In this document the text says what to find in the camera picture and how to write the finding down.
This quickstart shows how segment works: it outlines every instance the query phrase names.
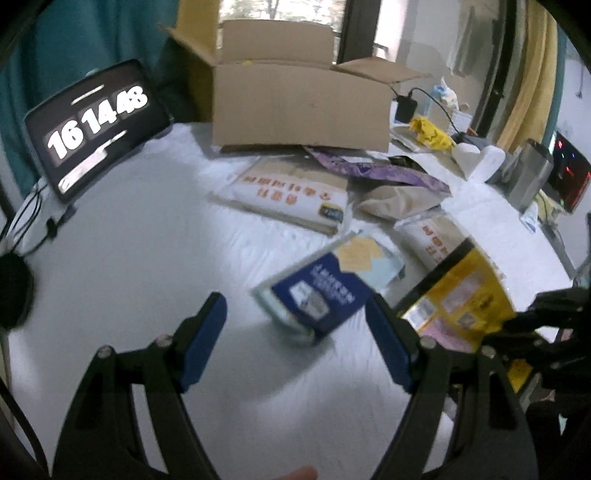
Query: blue book cover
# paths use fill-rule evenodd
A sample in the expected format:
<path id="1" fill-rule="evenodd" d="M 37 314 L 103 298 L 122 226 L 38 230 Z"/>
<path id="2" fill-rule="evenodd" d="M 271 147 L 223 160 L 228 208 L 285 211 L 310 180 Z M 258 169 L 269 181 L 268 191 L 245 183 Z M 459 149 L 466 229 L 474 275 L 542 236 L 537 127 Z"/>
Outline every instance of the blue book cover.
<path id="1" fill-rule="evenodd" d="M 313 332 L 318 340 L 361 309 L 403 266 L 399 255 L 360 233 L 255 292 L 277 319 L 304 335 Z"/>

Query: cable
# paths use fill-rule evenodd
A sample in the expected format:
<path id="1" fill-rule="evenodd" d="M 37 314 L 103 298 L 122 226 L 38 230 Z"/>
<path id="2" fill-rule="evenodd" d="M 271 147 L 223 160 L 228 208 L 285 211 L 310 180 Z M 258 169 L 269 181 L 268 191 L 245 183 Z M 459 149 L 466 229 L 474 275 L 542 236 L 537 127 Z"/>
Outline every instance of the cable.
<path id="1" fill-rule="evenodd" d="M 28 201 L 28 202 L 27 202 L 27 204 L 24 206 L 24 208 L 23 208 L 23 209 L 21 209 L 21 211 L 20 211 L 20 213 L 19 213 L 19 215 L 18 215 L 18 217 L 17 217 L 16 221 L 15 221 L 15 222 L 13 222 L 14 226 L 17 226 L 17 225 L 18 225 L 18 222 L 20 222 L 20 221 L 21 221 L 21 218 L 22 218 L 23 214 L 24 214 L 24 213 L 27 211 L 27 209 L 29 208 L 29 205 L 31 204 L 31 202 L 32 202 L 33 200 L 35 200 L 35 208 L 33 209 L 33 213 L 31 214 L 31 217 L 29 217 L 29 220 L 27 220 L 27 221 L 24 223 L 24 225 L 22 225 L 22 226 L 21 226 L 21 227 L 20 227 L 20 228 L 19 228 L 19 229 L 18 229 L 16 232 L 14 232 L 14 236 L 17 236 L 19 233 L 21 233 L 21 232 L 23 231 L 23 229 L 24 229 L 24 228 L 26 228 L 26 227 L 27 227 L 27 224 L 29 224 L 29 223 L 31 222 L 31 219 L 33 218 L 33 215 L 35 215 L 35 214 L 39 215 L 39 213 L 38 213 L 38 209 L 40 209 L 40 208 L 41 208 L 41 206 L 40 206 L 40 205 L 38 205 L 38 201 L 39 201 L 39 198 L 40 198 L 41 192 L 43 192 L 43 190 L 45 190 L 47 187 L 48 187 L 48 184 L 45 184 L 45 185 L 44 185 L 43 187 L 41 187 L 41 188 L 39 188 L 39 185 L 38 185 L 38 184 L 36 184 L 36 185 L 35 185 L 35 191 L 33 192 L 33 196 L 32 196 L 32 197 L 29 199 L 29 201 Z"/>
<path id="2" fill-rule="evenodd" d="M 45 189 L 45 187 L 43 187 L 41 189 L 37 189 L 35 191 L 35 194 L 33 195 L 33 197 L 27 202 L 26 207 L 21 211 L 21 214 L 19 215 L 19 220 L 20 220 L 20 217 L 22 216 L 22 214 L 24 213 L 24 211 L 28 209 L 32 200 L 35 199 L 35 207 L 33 209 L 33 214 L 31 214 L 31 217 L 29 218 L 29 220 L 27 220 L 27 223 L 22 228 L 20 228 L 17 231 L 17 233 L 15 234 L 15 236 L 16 236 L 22 232 L 21 236 L 18 237 L 18 239 L 15 241 L 14 245 L 12 246 L 11 252 L 14 252 L 17 249 L 19 244 L 22 242 L 22 239 L 25 237 L 25 235 L 27 234 L 27 232 L 29 231 L 29 229 L 32 227 L 33 223 L 35 222 L 35 220 L 39 216 L 39 213 L 41 212 L 41 208 L 43 206 L 43 197 L 41 196 L 41 192 L 44 189 Z"/>
<path id="3" fill-rule="evenodd" d="M 433 97 L 431 96 L 431 94 L 430 94 L 430 93 L 428 93 L 426 90 L 423 90 L 422 88 L 419 88 L 419 87 L 413 87 L 413 88 L 411 88 L 411 89 L 408 91 L 408 97 L 409 97 L 409 98 L 412 96 L 412 94 L 413 94 L 413 91 L 414 91 L 414 90 L 418 90 L 419 92 L 423 92 L 423 93 L 424 93 L 425 95 L 427 95 L 427 96 L 428 96 L 428 97 L 429 97 L 431 100 L 433 100 L 433 102 L 435 102 L 435 103 L 436 103 L 436 104 L 439 106 L 439 108 L 440 108 L 440 109 L 443 111 L 443 113 L 445 113 L 445 116 L 447 117 L 447 119 L 448 119 L 448 120 L 449 120 L 449 122 L 451 123 L 451 125 L 452 125 L 453 129 L 454 129 L 454 130 L 455 130 L 455 131 L 456 131 L 456 132 L 457 132 L 459 135 L 463 135 L 463 134 L 464 134 L 464 132 L 460 132 L 460 131 L 457 129 L 457 127 L 456 127 L 456 124 L 453 122 L 453 120 L 452 120 L 452 117 L 449 115 L 449 113 L 447 113 L 447 110 L 445 110 L 445 107 L 444 107 L 442 104 L 440 104 L 440 103 L 439 103 L 437 100 L 435 100 L 435 98 L 433 98 Z"/>
<path id="4" fill-rule="evenodd" d="M 35 430 L 33 430 L 33 427 L 31 427 L 31 424 L 27 420 L 27 416 L 22 412 L 21 407 L 18 406 L 17 401 L 14 400 L 14 397 L 10 393 L 10 390 L 4 384 L 1 378 L 0 397 L 4 400 L 4 403 L 7 405 L 9 410 L 14 415 L 14 419 L 21 426 L 22 431 L 27 437 L 27 440 L 31 444 L 31 448 L 33 449 L 33 453 L 35 454 L 35 459 L 37 460 L 37 463 L 41 466 L 45 473 L 48 473 L 49 468 L 47 467 L 47 458 L 45 457 L 45 452 L 43 452 L 41 442 L 39 442 L 39 438 L 35 434 Z"/>
<path id="5" fill-rule="evenodd" d="M 45 242 L 47 242 L 47 240 L 49 240 L 49 239 L 53 240 L 55 237 L 57 237 L 57 231 L 58 231 L 59 227 L 61 227 L 70 218 L 72 218 L 74 213 L 76 213 L 76 209 L 74 208 L 74 206 L 68 205 L 66 207 L 66 211 L 62 214 L 62 216 L 60 217 L 60 219 L 57 222 L 53 219 L 53 217 L 48 218 L 47 221 L 45 222 L 45 225 L 47 228 L 47 233 L 45 234 L 45 236 L 37 243 L 37 245 L 32 247 L 27 252 L 21 254 L 21 256 L 23 258 L 25 258 L 25 257 L 28 257 L 29 255 L 32 255 L 37 250 L 39 250 L 45 244 Z"/>
<path id="6" fill-rule="evenodd" d="M 548 207 L 546 206 L 546 202 L 544 200 L 544 197 L 542 197 L 542 195 L 540 195 L 539 193 L 536 193 L 535 196 L 540 197 L 540 200 L 542 200 L 542 203 L 544 204 L 544 215 L 545 215 L 544 223 L 548 223 Z"/>
<path id="7" fill-rule="evenodd" d="M 558 231 L 557 228 L 554 227 L 554 225 L 548 219 L 548 207 L 546 206 L 546 201 L 544 200 L 544 197 L 542 197 L 542 195 L 540 193 L 536 193 L 535 196 L 540 197 L 540 200 L 542 200 L 542 204 L 544 205 L 545 219 L 544 219 L 544 222 L 542 222 L 542 223 L 544 223 L 548 227 L 550 227 L 550 229 L 552 230 L 552 233 L 560 239 L 560 243 L 562 244 L 563 247 L 565 247 L 564 240 L 562 238 L 561 233 Z"/>

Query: monitor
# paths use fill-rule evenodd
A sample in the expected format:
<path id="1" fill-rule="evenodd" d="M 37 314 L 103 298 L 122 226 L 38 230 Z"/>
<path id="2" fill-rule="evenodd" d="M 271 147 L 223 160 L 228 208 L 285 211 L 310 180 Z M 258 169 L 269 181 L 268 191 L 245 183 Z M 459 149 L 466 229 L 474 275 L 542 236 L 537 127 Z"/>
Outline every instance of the monitor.
<path id="1" fill-rule="evenodd" d="M 137 60 L 85 77 L 25 117 L 34 157 L 64 203 L 171 125 Z"/>
<path id="2" fill-rule="evenodd" d="M 550 151 L 554 168 L 543 188 L 544 193 L 559 203 L 566 212 L 573 213 L 591 180 L 591 164 L 559 132 L 553 136 Z"/>

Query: clock digit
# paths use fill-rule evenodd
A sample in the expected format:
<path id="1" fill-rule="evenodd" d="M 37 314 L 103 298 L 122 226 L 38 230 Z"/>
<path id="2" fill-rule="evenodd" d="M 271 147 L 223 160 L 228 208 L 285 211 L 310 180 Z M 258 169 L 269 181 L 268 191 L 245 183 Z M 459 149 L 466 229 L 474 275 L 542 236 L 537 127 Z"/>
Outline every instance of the clock digit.
<path id="1" fill-rule="evenodd" d="M 88 124 L 88 126 L 90 127 L 90 129 L 92 130 L 92 132 L 94 134 L 97 134 L 98 132 L 100 132 L 100 124 L 96 120 L 96 115 L 92 111 L 92 108 L 89 108 L 86 112 L 84 112 L 84 115 L 82 115 L 81 120 L 83 123 L 85 122 Z"/>
<path id="2" fill-rule="evenodd" d="M 76 120 L 70 120 L 64 125 L 64 128 L 61 129 L 61 140 L 70 150 L 75 150 L 82 145 L 84 134 L 78 128 L 78 122 Z"/>
<path id="3" fill-rule="evenodd" d="M 68 153 L 67 148 L 64 146 L 64 142 L 61 141 L 61 137 L 58 131 L 55 131 L 49 137 L 47 148 L 54 147 L 56 149 L 57 156 L 62 160 Z"/>
<path id="4" fill-rule="evenodd" d="M 123 91 L 117 95 L 117 113 L 131 113 L 135 110 L 132 103 L 129 101 L 129 95 Z"/>
<path id="5" fill-rule="evenodd" d="M 148 97 L 146 97 L 144 89 L 139 85 L 131 87 L 127 93 L 129 96 L 129 101 L 134 106 L 134 109 L 142 108 L 148 103 Z"/>
<path id="6" fill-rule="evenodd" d="M 99 104 L 99 125 L 103 125 L 107 122 L 112 124 L 115 122 L 115 120 L 117 120 L 117 114 L 111 108 L 109 101 L 103 100 Z"/>

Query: finger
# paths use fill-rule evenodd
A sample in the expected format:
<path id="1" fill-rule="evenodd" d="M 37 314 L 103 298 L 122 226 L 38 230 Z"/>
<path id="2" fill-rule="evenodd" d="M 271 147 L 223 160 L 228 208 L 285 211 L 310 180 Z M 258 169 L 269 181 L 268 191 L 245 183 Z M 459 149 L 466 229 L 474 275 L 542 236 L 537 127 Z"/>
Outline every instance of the finger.
<path id="1" fill-rule="evenodd" d="M 276 480 L 316 480 L 318 472 L 311 466 L 304 466 L 289 475 L 282 476 Z"/>

